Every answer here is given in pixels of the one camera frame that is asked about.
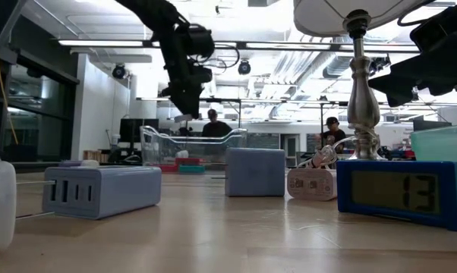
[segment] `lamp shade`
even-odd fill
[[[425,0],[294,0],[295,26],[304,34],[319,37],[348,34],[343,20],[354,10],[371,17],[371,30],[397,19]]]

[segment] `wooden table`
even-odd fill
[[[336,202],[226,198],[213,176],[164,174],[159,206],[101,221],[19,221],[0,272],[457,272],[456,232]],[[20,189],[18,214],[38,212],[41,191]]]

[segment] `man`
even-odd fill
[[[217,114],[214,109],[208,110],[210,122],[203,126],[202,137],[224,137],[232,131],[225,122],[217,121]],[[205,155],[212,163],[224,162],[225,146],[222,144],[207,145]]]
[[[347,136],[345,135],[345,132],[340,130],[338,126],[340,123],[338,122],[338,119],[335,117],[329,117],[326,119],[326,126],[328,127],[328,131],[326,131],[323,134],[317,134],[317,139],[321,140],[321,137],[325,140],[326,145],[333,145],[337,143],[340,140],[345,139]],[[342,153],[343,152],[343,147],[345,146],[344,143],[338,145],[335,148],[336,153]]]
[[[230,126],[225,122],[217,121],[217,114],[214,109],[208,110],[210,122],[203,126],[202,137],[223,137],[232,131]]]

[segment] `door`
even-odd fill
[[[286,155],[286,167],[296,166],[296,152],[299,150],[299,136],[286,135],[284,139],[284,152]]]

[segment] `teal container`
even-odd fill
[[[205,166],[180,165],[178,172],[185,174],[202,174],[205,172]]]
[[[414,132],[411,144],[418,161],[457,162],[457,126]]]

